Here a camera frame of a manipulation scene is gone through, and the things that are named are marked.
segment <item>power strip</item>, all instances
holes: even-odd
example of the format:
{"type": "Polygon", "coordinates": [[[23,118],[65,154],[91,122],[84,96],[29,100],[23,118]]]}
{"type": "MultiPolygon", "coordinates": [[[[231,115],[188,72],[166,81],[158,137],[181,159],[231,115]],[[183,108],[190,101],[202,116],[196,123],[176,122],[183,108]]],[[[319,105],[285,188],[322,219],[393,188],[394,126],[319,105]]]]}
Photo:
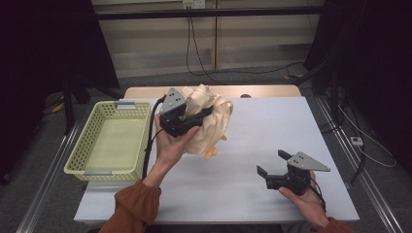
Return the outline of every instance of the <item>power strip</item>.
{"type": "Polygon", "coordinates": [[[363,141],[361,140],[361,137],[351,137],[351,142],[352,145],[361,147],[363,146],[363,141]]]}

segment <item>hand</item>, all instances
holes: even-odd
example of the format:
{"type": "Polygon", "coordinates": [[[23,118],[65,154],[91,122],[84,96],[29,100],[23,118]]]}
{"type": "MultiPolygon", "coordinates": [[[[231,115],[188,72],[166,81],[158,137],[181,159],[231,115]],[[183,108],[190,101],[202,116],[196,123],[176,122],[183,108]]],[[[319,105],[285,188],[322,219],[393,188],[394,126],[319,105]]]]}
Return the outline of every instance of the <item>hand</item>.
{"type": "MultiPolygon", "coordinates": [[[[160,115],[154,115],[155,129],[159,132],[160,115]]],[[[174,138],[165,131],[160,131],[156,136],[157,158],[151,172],[143,180],[146,186],[159,187],[166,174],[181,159],[186,145],[196,135],[200,127],[195,126],[185,135],[174,138]]]]}
{"type": "MultiPolygon", "coordinates": [[[[315,173],[311,171],[310,175],[314,181],[315,173]]],[[[311,182],[311,185],[316,188],[314,182],[311,182]]],[[[315,230],[319,231],[329,224],[329,219],[327,219],[321,200],[310,188],[306,188],[305,192],[301,196],[295,195],[292,191],[285,187],[279,188],[279,192],[297,206],[300,213],[315,230]]]]}

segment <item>black metal bar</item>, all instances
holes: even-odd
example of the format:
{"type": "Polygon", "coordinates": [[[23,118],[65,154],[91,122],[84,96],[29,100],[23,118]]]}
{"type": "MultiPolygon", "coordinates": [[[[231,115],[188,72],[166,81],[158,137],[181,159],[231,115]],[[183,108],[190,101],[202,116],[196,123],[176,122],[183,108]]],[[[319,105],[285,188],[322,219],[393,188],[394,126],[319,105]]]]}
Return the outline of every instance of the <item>black metal bar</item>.
{"type": "Polygon", "coordinates": [[[342,13],[349,6],[342,7],[288,7],[288,8],[240,8],[240,9],[194,9],[194,10],[165,10],[146,12],[97,12],[95,14],[60,14],[53,17],[67,19],[138,19],[138,18],[170,18],[170,17],[251,17],[251,16],[293,16],[318,15],[323,12],[342,13]]]}

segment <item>person's right hand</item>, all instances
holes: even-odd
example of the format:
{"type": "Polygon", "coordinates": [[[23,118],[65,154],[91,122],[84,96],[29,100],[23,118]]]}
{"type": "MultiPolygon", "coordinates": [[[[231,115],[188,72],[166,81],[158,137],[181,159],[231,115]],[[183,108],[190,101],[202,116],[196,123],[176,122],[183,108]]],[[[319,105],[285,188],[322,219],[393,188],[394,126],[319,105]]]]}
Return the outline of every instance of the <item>person's right hand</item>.
{"type": "MultiPolygon", "coordinates": [[[[314,181],[315,173],[311,171],[310,175],[314,181]]],[[[316,188],[314,182],[311,182],[311,185],[316,188]]],[[[319,231],[329,224],[329,219],[327,218],[324,208],[322,207],[321,200],[310,188],[306,188],[305,192],[301,196],[295,195],[292,191],[285,187],[279,188],[279,192],[292,201],[295,206],[297,206],[300,213],[315,230],[319,231]]]]}

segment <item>brown sleeve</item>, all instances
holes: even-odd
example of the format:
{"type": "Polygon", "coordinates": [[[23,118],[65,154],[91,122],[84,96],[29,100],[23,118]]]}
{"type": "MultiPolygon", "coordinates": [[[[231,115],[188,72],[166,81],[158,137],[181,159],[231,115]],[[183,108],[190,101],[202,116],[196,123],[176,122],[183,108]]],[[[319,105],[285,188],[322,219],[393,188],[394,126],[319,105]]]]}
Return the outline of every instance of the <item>brown sleeve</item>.
{"type": "Polygon", "coordinates": [[[349,226],[343,224],[342,222],[337,221],[335,218],[329,218],[329,224],[325,229],[320,231],[315,231],[318,233],[355,233],[349,226]]]}
{"type": "Polygon", "coordinates": [[[160,194],[160,188],[147,187],[142,180],[122,189],[115,195],[115,212],[100,232],[144,232],[145,224],[155,221],[160,194]]]}

